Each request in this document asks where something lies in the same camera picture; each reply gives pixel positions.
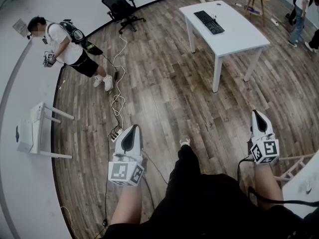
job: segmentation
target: power strip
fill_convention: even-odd
[[[116,142],[116,140],[119,138],[121,133],[123,133],[123,129],[120,129],[117,133],[115,133],[115,135],[111,137],[111,141]]]

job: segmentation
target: black office chair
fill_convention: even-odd
[[[135,6],[134,0],[130,0],[133,4],[131,6],[126,0],[102,0],[102,3],[105,4],[110,11],[108,15],[114,21],[121,21],[126,19],[126,21],[121,22],[122,28],[120,29],[119,33],[122,34],[122,30],[127,26],[130,25],[133,28],[133,31],[136,32],[137,30],[133,27],[132,23],[135,21],[143,20],[146,21],[144,18],[137,18],[136,16],[132,15],[137,8]]]

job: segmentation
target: black keyboard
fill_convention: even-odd
[[[213,34],[219,34],[224,32],[225,30],[214,20],[211,16],[209,16],[205,11],[201,10],[198,12],[194,12],[196,17],[200,19],[201,22],[211,31]]]

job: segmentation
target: white cable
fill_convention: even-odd
[[[65,208],[65,209],[69,212],[70,222],[71,222],[71,228],[73,229],[73,232],[74,232],[75,237],[78,238],[78,236],[76,235],[75,230],[74,230],[74,228],[73,228],[73,225],[72,225],[72,218],[71,218],[71,213],[70,213],[69,209],[67,209],[67,208],[64,207],[64,206],[61,206],[60,208],[61,208],[61,209],[62,209],[62,208]]]
[[[124,48],[120,51],[120,53],[115,56],[115,58],[114,58],[114,60],[113,60],[113,65],[114,65],[114,62],[115,62],[116,58],[124,51],[124,49],[125,49],[126,46],[128,45],[128,42],[127,42],[126,40],[124,40],[121,35],[120,35],[120,38],[121,38],[123,41],[125,41],[125,46],[124,46]],[[123,108],[123,106],[124,106],[126,100],[125,100],[124,97],[121,96],[121,90],[120,90],[120,88],[119,88],[119,82],[123,79],[124,75],[126,74],[126,71],[125,71],[124,67],[121,66],[121,65],[119,65],[119,66],[114,65],[114,67],[121,67],[121,68],[123,69],[123,71],[124,71],[124,74],[122,75],[122,77],[120,78],[120,80],[118,80],[118,81],[116,82],[116,87],[117,87],[117,89],[119,90],[119,93],[118,93],[117,95],[114,95],[113,101],[112,101],[112,104],[111,104],[111,107],[112,107],[112,109],[113,109],[114,115],[115,115],[116,117],[118,117],[118,116],[121,117],[121,119],[122,119],[122,128],[123,128],[123,126],[124,126],[124,121],[123,121],[123,117],[122,117],[122,115],[121,115],[121,111],[122,111],[122,108]],[[117,100],[118,98],[121,98],[121,99],[124,100],[119,111],[117,111],[117,110],[114,109],[114,107],[113,107],[113,104],[116,102],[116,100]]]

